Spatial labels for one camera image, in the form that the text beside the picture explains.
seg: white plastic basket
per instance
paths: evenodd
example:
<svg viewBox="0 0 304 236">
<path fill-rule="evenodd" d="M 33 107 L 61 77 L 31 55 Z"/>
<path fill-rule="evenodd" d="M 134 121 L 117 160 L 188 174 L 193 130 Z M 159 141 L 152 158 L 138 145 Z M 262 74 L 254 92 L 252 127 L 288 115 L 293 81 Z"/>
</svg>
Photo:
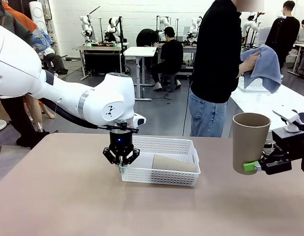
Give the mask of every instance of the white plastic basket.
<svg viewBox="0 0 304 236">
<path fill-rule="evenodd" d="M 194 186 L 201 173 L 199 158 L 192 140 L 133 136 L 140 156 L 129 166 L 120 167 L 122 181 Z M 196 173 L 152 169 L 154 155 L 193 163 Z"/>
</svg>

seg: white wall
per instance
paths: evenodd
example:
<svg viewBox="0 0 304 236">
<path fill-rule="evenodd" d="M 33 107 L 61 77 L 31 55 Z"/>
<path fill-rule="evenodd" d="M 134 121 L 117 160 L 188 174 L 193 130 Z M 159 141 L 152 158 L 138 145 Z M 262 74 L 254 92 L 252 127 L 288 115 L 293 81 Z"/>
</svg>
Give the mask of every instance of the white wall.
<svg viewBox="0 0 304 236">
<path fill-rule="evenodd" d="M 100 27 L 98 17 L 102 17 L 103 29 L 106 29 L 109 18 L 123 16 L 124 36 L 132 46 L 136 44 L 137 34 L 145 28 L 156 29 L 156 16 L 171 17 L 171 26 L 179 18 L 178 36 L 182 36 L 183 28 L 191 26 L 191 19 L 203 16 L 214 0 L 49 0 L 60 53 L 78 57 L 79 53 L 72 48 L 84 43 L 81 35 L 80 16 L 101 6 L 92 13 L 93 27 L 99 39 Z M 281 14 L 286 0 L 267 0 L 266 14 L 260 17 L 261 26 L 270 27 Z M 242 15 L 243 22 L 248 13 Z M 295 16 L 304 19 L 304 0 L 298 0 Z"/>
</svg>

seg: beige tabletop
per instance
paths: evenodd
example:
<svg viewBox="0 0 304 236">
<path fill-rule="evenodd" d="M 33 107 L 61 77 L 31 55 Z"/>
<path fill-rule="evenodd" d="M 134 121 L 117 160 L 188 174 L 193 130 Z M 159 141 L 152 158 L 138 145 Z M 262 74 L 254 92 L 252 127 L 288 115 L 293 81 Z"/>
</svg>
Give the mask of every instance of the beige tabletop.
<svg viewBox="0 0 304 236">
<path fill-rule="evenodd" d="M 192 140 L 194 188 L 122 182 L 108 135 L 49 135 L 0 182 L 0 236 L 304 236 L 299 162 L 243 176 L 231 139 Z"/>
<path fill-rule="evenodd" d="M 88 50 L 88 51 L 121 51 L 121 47 L 100 47 L 100 46 L 79 46 L 72 50 Z"/>
</svg>

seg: orange jacket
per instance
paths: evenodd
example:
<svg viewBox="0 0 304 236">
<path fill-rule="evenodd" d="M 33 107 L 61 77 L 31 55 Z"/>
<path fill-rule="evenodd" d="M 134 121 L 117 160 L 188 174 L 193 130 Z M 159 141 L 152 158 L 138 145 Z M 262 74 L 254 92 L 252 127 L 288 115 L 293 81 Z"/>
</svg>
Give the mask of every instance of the orange jacket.
<svg viewBox="0 0 304 236">
<path fill-rule="evenodd" d="M 34 21 L 32 21 L 29 17 L 26 15 L 22 14 L 21 12 L 18 12 L 11 7 L 8 6 L 5 2 L 2 2 L 3 7 L 5 11 L 9 12 L 15 19 L 17 19 L 23 26 L 28 28 L 28 30 L 32 33 L 38 25 L 35 24 Z"/>
</svg>

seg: blue towel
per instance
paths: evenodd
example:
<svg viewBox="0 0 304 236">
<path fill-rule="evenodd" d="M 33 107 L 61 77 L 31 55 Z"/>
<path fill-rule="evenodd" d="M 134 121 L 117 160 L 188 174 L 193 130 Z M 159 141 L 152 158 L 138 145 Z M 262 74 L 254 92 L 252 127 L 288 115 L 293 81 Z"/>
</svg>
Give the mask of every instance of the blue towel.
<svg viewBox="0 0 304 236">
<path fill-rule="evenodd" d="M 256 61 L 254 70 L 244 73 L 245 89 L 255 79 L 261 78 L 263 80 L 263 87 L 269 92 L 274 93 L 281 85 L 280 68 L 276 52 L 268 46 L 262 46 L 243 53 L 241 60 L 244 61 L 249 55 L 258 51 L 261 51 L 261 53 Z"/>
</svg>

